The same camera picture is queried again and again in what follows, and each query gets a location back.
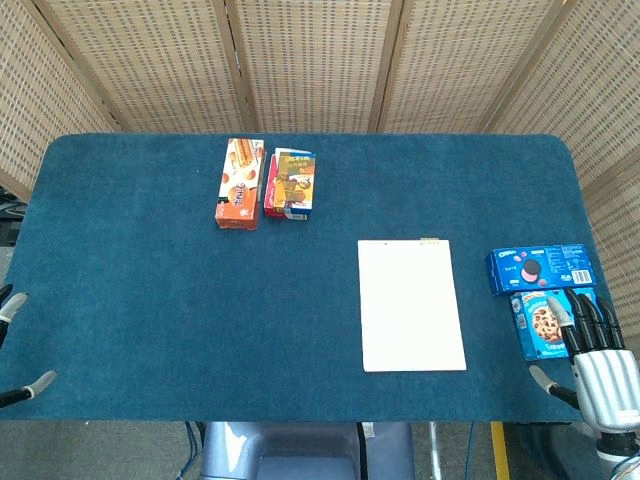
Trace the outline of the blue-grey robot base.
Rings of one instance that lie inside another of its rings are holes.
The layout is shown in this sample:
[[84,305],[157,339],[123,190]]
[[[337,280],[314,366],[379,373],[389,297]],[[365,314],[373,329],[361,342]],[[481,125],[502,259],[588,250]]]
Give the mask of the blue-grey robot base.
[[415,480],[407,422],[209,422],[199,480]]

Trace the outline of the woven bamboo screen panel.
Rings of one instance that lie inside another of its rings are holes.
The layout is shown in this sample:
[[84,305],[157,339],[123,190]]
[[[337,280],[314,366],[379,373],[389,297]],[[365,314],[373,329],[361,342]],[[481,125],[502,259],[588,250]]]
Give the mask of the woven bamboo screen panel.
[[577,0],[492,129],[559,137],[582,186],[640,146],[640,0]]
[[403,0],[226,0],[263,132],[372,132]]
[[377,129],[476,132],[563,0],[403,0]]
[[256,132],[235,0],[31,0],[124,132]]
[[31,198],[56,138],[121,129],[36,0],[0,0],[0,187]]
[[626,338],[640,339],[640,162],[583,189],[596,246]]

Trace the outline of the beige paper folder stack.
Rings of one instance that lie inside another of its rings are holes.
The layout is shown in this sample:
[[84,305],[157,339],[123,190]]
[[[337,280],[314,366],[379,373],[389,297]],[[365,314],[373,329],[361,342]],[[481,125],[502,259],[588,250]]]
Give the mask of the beige paper folder stack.
[[467,369],[447,240],[360,240],[367,373]]

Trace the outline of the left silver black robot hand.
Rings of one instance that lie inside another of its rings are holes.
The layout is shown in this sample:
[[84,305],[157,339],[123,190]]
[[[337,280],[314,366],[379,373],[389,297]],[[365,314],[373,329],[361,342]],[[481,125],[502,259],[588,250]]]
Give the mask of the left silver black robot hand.
[[[14,295],[12,284],[0,288],[0,349],[6,339],[13,318],[28,300],[28,294],[21,292]],[[32,400],[45,391],[57,378],[55,370],[49,370],[30,385],[17,389],[0,392],[0,409],[8,406]]]

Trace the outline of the dark blue carpeted table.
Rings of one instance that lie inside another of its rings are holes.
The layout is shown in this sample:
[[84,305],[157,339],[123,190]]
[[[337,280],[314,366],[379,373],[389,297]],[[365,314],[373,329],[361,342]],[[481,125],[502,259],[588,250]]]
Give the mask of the dark blue carpeted table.
[[[581,243],[599,263],[571,153],[551,135],[268,134],[317,156],[306,221],[221,229],[228,138],[53,141],[7,276],[28,296],[0,420],[571,421],[523,359],[495,248]],[[367,373],[357,244],[449,242],[467,368]]]

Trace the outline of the white metal pole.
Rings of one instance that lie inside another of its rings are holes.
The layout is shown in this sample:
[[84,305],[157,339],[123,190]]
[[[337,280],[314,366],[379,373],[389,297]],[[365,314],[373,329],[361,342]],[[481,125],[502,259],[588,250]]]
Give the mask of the white metal pole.
[[440,465],[440,453],[437,435],[437,423],[429,422],[429,439],[430,439],[430,461],[431,461],[431,478],[432,480],[442,480],[442,470]]

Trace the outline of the yellow floor tape strip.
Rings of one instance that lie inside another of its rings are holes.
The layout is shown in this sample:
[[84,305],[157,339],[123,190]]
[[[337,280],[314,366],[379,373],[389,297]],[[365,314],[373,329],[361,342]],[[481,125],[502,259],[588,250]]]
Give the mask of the yellow floor tape strip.
[[494,454],[496,479],[510,480],[510,470],[503,423],[492,421],[490,423],[490,431]]

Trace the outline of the blue chocolate chip cookie box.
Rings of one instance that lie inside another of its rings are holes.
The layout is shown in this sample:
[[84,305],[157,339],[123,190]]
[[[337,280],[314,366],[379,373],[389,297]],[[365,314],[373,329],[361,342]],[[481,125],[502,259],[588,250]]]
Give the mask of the blue chocolate chip cookie box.
[[562,289],[514,293],[509,297],[511,310],[521,350],[528,362],[568,357],[558,320],[548,305],[549,298],[555,298],[567,311],[576,336],[582,341],[580,327]]

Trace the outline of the blue Oreo cookie box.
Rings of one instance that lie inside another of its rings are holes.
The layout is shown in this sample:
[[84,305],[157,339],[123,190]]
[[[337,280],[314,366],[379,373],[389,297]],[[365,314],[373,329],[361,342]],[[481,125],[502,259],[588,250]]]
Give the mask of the blue Oreo cookie box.
[[485,264],[496,296],[596,284],[583,244],[494,249],[485,257]]

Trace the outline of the orange wafer roll box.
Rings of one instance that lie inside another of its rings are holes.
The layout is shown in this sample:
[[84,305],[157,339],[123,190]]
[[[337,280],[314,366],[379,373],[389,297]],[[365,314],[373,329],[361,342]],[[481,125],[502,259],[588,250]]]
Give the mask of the orange wafer roll box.
[[220,228],[257,228],[265,158],[262,139],[228,140],[215,211]]

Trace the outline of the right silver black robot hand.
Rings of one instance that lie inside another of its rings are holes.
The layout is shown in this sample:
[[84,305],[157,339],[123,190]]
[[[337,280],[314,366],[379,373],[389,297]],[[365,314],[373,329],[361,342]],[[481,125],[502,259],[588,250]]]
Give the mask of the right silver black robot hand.
[[590,300],[572,288],[564,290],[571,307],[552,298],[575,383],[564,387],[536,365],[529,372],[538,386],[581,412],[585,422],[606,434],[640,431],[640,368],[626,348],[614,309],[604,298]]

